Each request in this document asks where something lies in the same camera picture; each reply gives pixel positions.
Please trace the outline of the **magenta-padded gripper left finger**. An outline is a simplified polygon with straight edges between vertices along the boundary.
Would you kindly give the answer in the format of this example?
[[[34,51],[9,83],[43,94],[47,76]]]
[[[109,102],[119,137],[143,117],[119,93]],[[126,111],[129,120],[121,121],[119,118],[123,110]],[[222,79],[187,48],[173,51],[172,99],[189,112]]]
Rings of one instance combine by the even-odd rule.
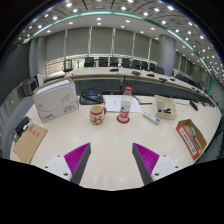
[[[43,169],[79,185],[90,154],[91,144],[86,143],[65,155],[56,155]]]

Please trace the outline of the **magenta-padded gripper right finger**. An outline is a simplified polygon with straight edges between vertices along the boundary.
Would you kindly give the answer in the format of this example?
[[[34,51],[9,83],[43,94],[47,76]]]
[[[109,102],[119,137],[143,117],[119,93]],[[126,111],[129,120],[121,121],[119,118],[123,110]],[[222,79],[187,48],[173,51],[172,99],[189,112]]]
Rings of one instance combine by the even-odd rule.
[[[159,155],[140,144],[133,144],[132,153],[145,185],[181,170],[168,155]]]

